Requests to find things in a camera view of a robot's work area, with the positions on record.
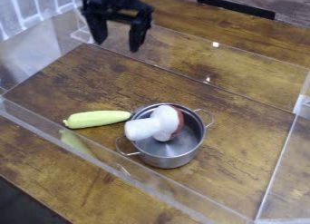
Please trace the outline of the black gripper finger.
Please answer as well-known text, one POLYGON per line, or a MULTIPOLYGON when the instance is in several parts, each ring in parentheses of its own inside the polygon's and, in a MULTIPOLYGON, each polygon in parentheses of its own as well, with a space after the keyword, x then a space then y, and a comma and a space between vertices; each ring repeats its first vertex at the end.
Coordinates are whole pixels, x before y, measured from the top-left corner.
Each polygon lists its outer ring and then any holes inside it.
POLYGON ((89 32, 96 44, 102 44, 108 37, 106 19, 97 14, 82 12, 89 32))
POLYGON ((129 51, 134 53, 140 45, 144 43, 146 31, 150 28, 149 22, 132 22, 129 29, 129 51))

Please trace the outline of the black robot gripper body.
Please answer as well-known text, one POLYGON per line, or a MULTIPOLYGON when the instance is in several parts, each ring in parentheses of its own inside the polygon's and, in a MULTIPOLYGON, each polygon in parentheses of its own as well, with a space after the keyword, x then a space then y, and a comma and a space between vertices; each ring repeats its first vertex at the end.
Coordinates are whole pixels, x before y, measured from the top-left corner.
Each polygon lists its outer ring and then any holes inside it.
POLYGON ((121 10, 136 11, 134 20, 150 24, 154 8, 141 0, 81 0, 81 14, 85 21, 105 23, 121 10))

